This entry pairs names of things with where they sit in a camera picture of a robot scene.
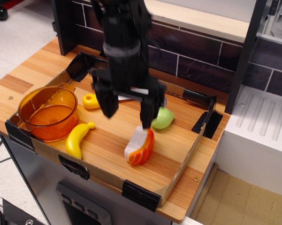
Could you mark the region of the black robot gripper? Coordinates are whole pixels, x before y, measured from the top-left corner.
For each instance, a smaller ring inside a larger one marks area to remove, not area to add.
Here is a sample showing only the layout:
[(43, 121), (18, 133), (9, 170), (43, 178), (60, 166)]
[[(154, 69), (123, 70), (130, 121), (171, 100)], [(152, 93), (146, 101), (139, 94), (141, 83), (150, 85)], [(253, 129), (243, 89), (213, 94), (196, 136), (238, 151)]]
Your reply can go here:
[[(148, 59), (138, 46), (119, 48), (104, 46), (108, 57), (107, 68), (93, 68), (93, 88), (103, 114), (111, 118), (119, 107), (118, 96), (140, 101), (143, 129), (151, 127), (165, 102), (166, 87), (149, 74)], [(147, 89), (148, 94), (131, 91)]]

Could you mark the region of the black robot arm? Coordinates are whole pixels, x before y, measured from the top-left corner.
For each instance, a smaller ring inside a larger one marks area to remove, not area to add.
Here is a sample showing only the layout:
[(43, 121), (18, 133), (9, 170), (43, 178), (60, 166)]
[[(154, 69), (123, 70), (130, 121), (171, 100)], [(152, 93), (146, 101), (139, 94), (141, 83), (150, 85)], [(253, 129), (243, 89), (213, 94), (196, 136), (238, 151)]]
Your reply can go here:
[(119, 96), (140, 102), (140, 119), (147, 129), (164, 106), (166, 87), (149, 74), (147, 32), (152, 16), (142, 0), (93, 0), (104, 32), (108, 69), (91, 70), (93, 88), (105, 116), (119, 107)]

